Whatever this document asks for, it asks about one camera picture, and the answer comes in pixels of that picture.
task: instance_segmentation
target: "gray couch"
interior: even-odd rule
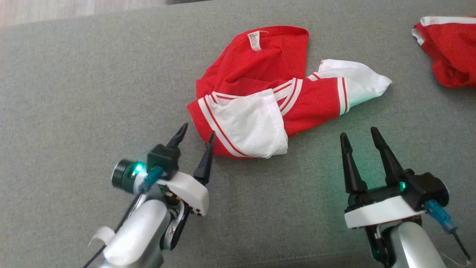
[[[367,64],[393,84],[380,98],[290,139],[271,159],[216,157],[206,217],[191,216],[164,267],[381,267],[363,230],[344,222],[339,135],[369,187],[384,184],[370,127],[404,168],[445,181],[447,210],[474,253],[476,92],[441,87],[410,35],[426,15],[471,15],[473,0],[201,2],[0,31],[0,267],[80,267],[132,199],[110,184],[121,158],[144,160],[183,122],[195,79],[231,39],[289,24],[310,33],[307,69],[333,58]],[[181,170],[204,146],[191,125]],[[430,217],[436,247],[462,261]]]

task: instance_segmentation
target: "wooden floor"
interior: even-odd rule
[[[197,0],[0,0],[0,28]]]

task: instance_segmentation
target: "white tag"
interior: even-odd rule
[[[249,44],[254,51],[261,50],[261,46],[259,45],[259,31],[249,33],[248,38]]]

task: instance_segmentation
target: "robotic arm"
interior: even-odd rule
[[[431,173],[416,175],[411,169],[403,170],[378,129],[372,127],[371,133],[384,165],[386,186],[370,190],[360,178],[347,135],[340,136],[349,194],[344,214],[347,227],[365,230],[372,257],[386,268],[444,268],[421,227],[421,214],[429,213],[446,232],[455,236],[468,265],[470,256],[456,235],[456,226],[442,208],[449,200],[445,184]]]
[[[184,124],[170,142],[155,146],[147,164],[121,160],[112,184],[135,198],[115,230],[101,227],[93,237],[104,246],[83,268],[158,268],[162,250],[173,250],[190,214],[205,216],[215,133],[193,175],[178,171]]]

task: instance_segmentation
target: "white stripe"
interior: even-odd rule
[[[476,24],[476,18],[468,17],[422,17],[420,19],[421,25],[428,26],[434,24],[446,23],[461,23],[461,24]]]
[[[280,91],[274,93],[274,98],[276,99],[276,101],[280,101],[286,97],[289,96],[289,94],[293,91],[293,88],[292,88],[292,84],[290,84],[289,86],[281,89]]]
[[[212,92],[212,94],[214,94],[214,96],[222,96],[222,97],[228,97],[228,98],[233,98],[233,99],[236,99],[238,98],[239,96],[236,96],[236,95],[228,95],[228,94],[225,94],[225,93],[219,93],[219,92]]]
[[[294,83],[296,81],[296,78],[293,78],[293,80],[291,81],[291,88],[294,88]],[[284,108],[284,105],[286,105],[286,103],[288,102],[289,98],[291,97],[291,94],[292,94],[292,89],[291,91],[289,92],[288,96],[286,97],[286,99],[284,99],[283,103],[281,103],[281,105],[279,106],[279,109],[282,110]]]
[[[273,88],[273,92],[275,92],[276,90],[278,90],[280,87],[282,87],[282,86],[284,86],[284,85],[292,84],[292,82],[293,82],[293,80],[291,79],[291,80],[287,81],[286,83],[281,84],[281,85],[279,85],[279,86]]]
[[[346,100],[344,98],[344,87],[342,86],[342,78],[337,77],[337,92],[339,93],[340,114],[343,115],[346,112]]]
[[[344,95],[346,98],[347,98],[347,111],[346,113],[349,112],[349,109],[350,109],[350,101],[349,101],[349,83],[347,83],[347,78],[344,77],[344,86],[343,86],[344,90],[346,91],[346,94]]]
[[[312,82],[317,81],[317,77],[314,76],[314,75],[310,75],[310,76],[308,76],[308,78],[309,78]]]
[[[299,93],[301,93],[302,79],[297,79],[296,83],[297,83],[297,85],[296,85],[296,91],[294,92],[293,97],[291,98],[291,100],[289,101],[289,103],[286,105],[286,107],[284,108],[284,110],[281,111],[281,115],[285,115],[287,112],[289,112],[289,110],[291,110],[291,108],[292,108],[293,105],[296,103],[296,100],[297,100],[298,97],[299,97]]]
[[[220,105],[222,105],[222,106],[228,105],[228,103],[230,103],[232,100],[223,99],[223,98],[220,98],[220,96],[228,97],[228,98],[233,98],[233,100],[240,97],[240,96],[234,96],[234,95],[228,95],[228,94],[218,93],[218,92],[215,92],[215,91],[212,92],[212,95],[215,97],[215,100],[217,100],[217,103],[220,104]]]
[[[223,146],[230,152],[230,154],[236,156],[236,157],[246,157],[239,152],[237,152],[235,149],[231,147],[231,145],[228,143],[226,140],[225,136],[223,133],[218,129],[218,126],[215,124],[215,121],[213,121],[212,116],[208,112],[207,105],[205,104],[205,98],[210,98],[209,95],[201,98],[198,100],[198,105],[200,106],[200,109],[202,110],[203,116],[207,120],[208,124],[210,125],[210,128],[215,131],[215,134],[217,135],[217,138],[221,141]]]

